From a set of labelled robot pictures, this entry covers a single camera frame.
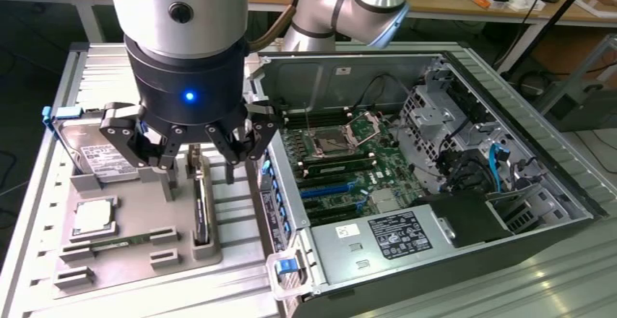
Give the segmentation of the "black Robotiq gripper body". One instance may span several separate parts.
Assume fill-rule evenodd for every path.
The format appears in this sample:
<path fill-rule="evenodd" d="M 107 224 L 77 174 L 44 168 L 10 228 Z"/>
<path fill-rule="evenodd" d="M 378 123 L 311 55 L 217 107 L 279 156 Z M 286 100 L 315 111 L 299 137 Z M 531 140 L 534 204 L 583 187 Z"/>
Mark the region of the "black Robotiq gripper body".
<path fill-rule="evenodd" d="M 186 141 L 206 141 L 206 125 L 230 134 L 246 118 L 243 87 L 245 40 L 199 59 L 159 56 L 123 40 L 139 95 L 139 120 L 162 136 L 186 127 Z"/>

